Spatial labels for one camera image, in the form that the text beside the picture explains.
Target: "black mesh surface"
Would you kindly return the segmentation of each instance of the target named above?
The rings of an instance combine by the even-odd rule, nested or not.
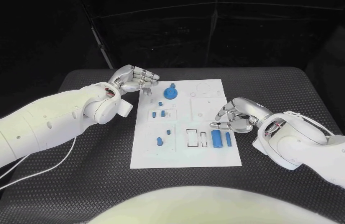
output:
[[[227,100],[246,97],[273,112],[300,112],[336,134],[341,131],[305,73],[289,67],[152,69],[162,81],[217,79]],[[60,91],[108,81],[112,70],[73,71]],[[63,164],[50,172],[14,184],[0,201],[1,224],[73,224],[88,221],[134,196],[175,186],[218,186],[247,190],[306,208],[345,223],[345,190],[323,181],[302,165],[282,168],[252,146],[256,131],[236,134],[243,167],[129,169],[138,93],[124,99],[134,105],[126,118],[93,125],[78,137]],[[72,142],[32,155],[11,180],[52,167],[66,155]]]

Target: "robotic hand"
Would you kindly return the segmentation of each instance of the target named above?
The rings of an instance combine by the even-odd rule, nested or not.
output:
[[[216,115],[227,114],[229,122],[211,123],[216,129],[247,133],[259,127],[253,146],[286,169],[306,164],[325,180],[345,188],[345,136],[333,133],[310,118],[295,112],[273,114],[246,98],[233,99]]]
[[[105,124],[116,113],[126,117],[134,106],[121,96],[141,89],[151,95],[158,79],[158,75],[126,65],[109,82],[45,97],[0,119],[0,167],[60,145],[92,124]]]

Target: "white board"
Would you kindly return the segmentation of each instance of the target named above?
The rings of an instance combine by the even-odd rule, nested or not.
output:
[[[171,83],[178,94],[168,100],[162,93]],[[233,131],[220,131],[223,147],[213,146],[210,122],[216,121],[216,114],[227,104],[221,80],[164,81],[151,88],[151,92],[152,95],[145,96],[141,91],[138,99],[131,169],[241,166]],[[227,146],[226,132],[230,133],[231,147]],[[206,133],[207,146],[201,133]]]

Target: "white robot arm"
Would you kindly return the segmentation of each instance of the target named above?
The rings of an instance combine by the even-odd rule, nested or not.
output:
[[[295,112],[273,114],[260,104],[236,98],[221,108],[216,120],[227,114],[227,123],[211,123],[217,129],[247,133],[259,127],[253,146],[289,170],[306,164],[325,180],[345,188],[345,136],[332,132],[312,119]],[[303,120],[329,132],[329,136]]]
[[[52,148],[92,124],[105,124],[118,113],[126,117],[132,105],[121,99],[126,92],[158,85],[158,75],[124,66],[109,82],[45,97],[0,119],[0,167],[20,157]]]

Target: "blue screw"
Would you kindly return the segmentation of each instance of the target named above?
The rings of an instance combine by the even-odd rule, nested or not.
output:
[[[162,138],[158,137],[158,138],[157,138],[157,145],[161,146],[162,144],[164,144],[164,142],[162,142]]]

